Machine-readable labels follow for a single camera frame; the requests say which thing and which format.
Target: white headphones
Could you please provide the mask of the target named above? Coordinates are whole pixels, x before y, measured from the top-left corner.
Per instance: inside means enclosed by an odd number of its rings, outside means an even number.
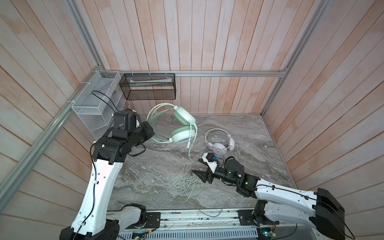
[[[228,147],[225,147],[223,144],[215,142],[211,143],[210,140],[213,136],[222,135],[227,136]],[[210,149],[213,150],[215,155],[223,156],[227,153],[227,149],[229,152],[235,149],[235,140],[231,137],[231,135],[224,129],[221,128],[212,128],[205,133],[205,143],[208,145]]]
[[[158,118],[159,116],[169,112],[171,109],[166,109],[163,110],[157,114],[154,115],[154,113],[161,108],[162,106],[166,105],[171,105],[173,106],[173,115],[177,120],[179,120],[184,127],[180,127],[176,130],[174,130],[170,134],[170,138],[164,138],[164,137],[159,137],[157,135],[153,135],[152,139],[155,140],[156,142],[159,143],[170,143],[170,142],[188,142],[187,148],[189,148],[190,140],[192,137],[195,137],[196,139],[196,132],[197,132],[197,126],[196,126],[196,119],[189,113],[187,112],[184,108],[175,106],[170,103],[161,103],[156,106],[154,106],[151,111],[148,113],[147,116],[147,121],[150,125]]]

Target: black mounting plate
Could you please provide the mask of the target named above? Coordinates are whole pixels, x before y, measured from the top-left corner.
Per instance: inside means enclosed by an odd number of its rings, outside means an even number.
[[[143,229],[147,228],[153,229],[153,228],[159,228],[160,227],[160,212],[147,212],[147,217],[145,219],[146,222],[148,222],[146,225],[144,225]],[[133,225],[127,227],[127,229],[135,229]]]
[[[239,221],[241,226],[251,226],[256,225],[253,222],[253,210],[237,210],[237,214],[239,216]]]

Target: white wire basket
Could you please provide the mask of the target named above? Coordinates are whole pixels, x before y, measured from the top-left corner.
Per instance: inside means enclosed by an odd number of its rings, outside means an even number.
[[[72,105],[73,111],[96,140],[108,129],[113,113],[123,108],[122,91],[113,93],[119,80],[119,72],[97,71]]]

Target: gray marble surface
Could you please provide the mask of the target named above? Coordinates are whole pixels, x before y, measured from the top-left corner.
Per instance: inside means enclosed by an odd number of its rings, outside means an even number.
[[[259,115],[249,116],[197,116],[198,135],[190,156],[197,161],[204,152],[209,152],[204,141],[207,130],[218,127],[226,129],[235,140],[236,152],[225,155],[234,156],[244,165],[245,172],[264,178],[276,184],[293,187],[288,172],[269,135],[264,121]],[[173,116],[162,116],[154,123],[154,131],[160,136],[169,136],[182,125]],[[160,144],[150,139],[145,142],[147,150],[137,156],[127,156],[116,179],[108,210],[120,210],[129,203],[145,205],[147,209],[195,209],[195,200],[184,201],[190,192],[175,194],[173,183],[184,177],[189,169],[206,170],[206,166],[193,163],[188,158],[187,143]],[[204,190],[197,197],[199,208],[221,208],[234,194],[220,189],[235,192],[235,187],[224,185],[215,179],[213,184],[205,183]],[[192,194],[201,188],[196,183]],[[239,195],[229,200],[226,207],[254,207],[256,200]]]

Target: wood panel wall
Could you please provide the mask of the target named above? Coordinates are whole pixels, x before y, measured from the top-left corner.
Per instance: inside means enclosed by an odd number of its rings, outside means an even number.
[[[63,1],[0,1],[0,183],[96,65]],[[58,239],[80,208],[92,138],[72,115],[0,215],[1,239]]]
[[[106,69],[165,71],[284,69],[320,1],[76,2]],[[177,78],[169,102],[192,114],[260,113],[277,80]],[[148,113],[162,102],[131,105]]]
[[[298,188],[329,190],[355,235],[376,235],[361,239],[384,237],[383,12],[333,1],[265,115]]]

